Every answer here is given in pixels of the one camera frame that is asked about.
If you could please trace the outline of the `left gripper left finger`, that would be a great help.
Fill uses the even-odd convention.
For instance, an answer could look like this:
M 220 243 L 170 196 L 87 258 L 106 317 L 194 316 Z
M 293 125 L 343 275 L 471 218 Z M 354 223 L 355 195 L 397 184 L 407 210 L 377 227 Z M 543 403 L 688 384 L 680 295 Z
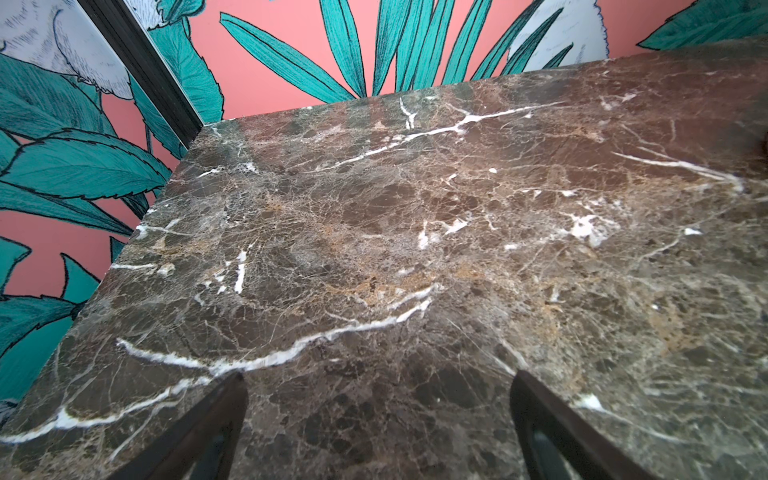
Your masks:
M 227 479 L 248 406 L 246 381 L 228 375 L 112 479 Z

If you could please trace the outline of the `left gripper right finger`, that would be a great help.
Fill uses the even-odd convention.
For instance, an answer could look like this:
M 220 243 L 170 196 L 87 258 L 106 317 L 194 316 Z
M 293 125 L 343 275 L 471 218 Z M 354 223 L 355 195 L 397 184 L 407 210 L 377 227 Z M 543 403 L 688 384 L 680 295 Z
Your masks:
M 531 373 L 510 387 L 512 421 L 531 479 L 651 479 Z

